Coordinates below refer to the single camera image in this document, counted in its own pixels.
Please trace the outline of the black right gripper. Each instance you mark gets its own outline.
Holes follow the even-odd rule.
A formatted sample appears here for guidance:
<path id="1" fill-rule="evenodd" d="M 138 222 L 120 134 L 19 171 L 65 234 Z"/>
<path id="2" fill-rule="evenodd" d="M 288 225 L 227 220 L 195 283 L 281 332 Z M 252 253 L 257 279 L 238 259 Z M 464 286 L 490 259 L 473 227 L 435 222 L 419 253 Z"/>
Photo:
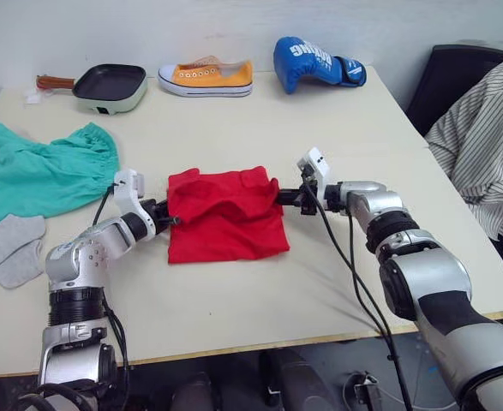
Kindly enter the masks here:
<path id="1" fill-rule="evenodd" d="M 314 216 L 319 211 L 324 211 L 321 200 L 318 197 L 316 183 L 303 182 L 299 188 L 282 188 L 278 192 L 277 203 L 281 206 L 300 206 L 301 214 Z"/>

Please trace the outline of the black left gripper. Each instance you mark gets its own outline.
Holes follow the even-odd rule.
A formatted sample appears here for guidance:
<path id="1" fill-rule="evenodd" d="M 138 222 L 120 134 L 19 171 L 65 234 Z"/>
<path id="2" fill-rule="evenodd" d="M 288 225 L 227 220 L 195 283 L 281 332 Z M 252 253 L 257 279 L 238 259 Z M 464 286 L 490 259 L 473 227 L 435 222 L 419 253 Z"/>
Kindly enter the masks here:
<path id="1" fill-rule="evenodd" d="M 166 200 L 161 202 L 157 202 L 155 199 L 143 200 L 141 206 L 152 218 L 155 235 L 159 235 L 170 226 L 178 225 L 182 222 L 179 217 L 169 214 L 168 202 Z"/>

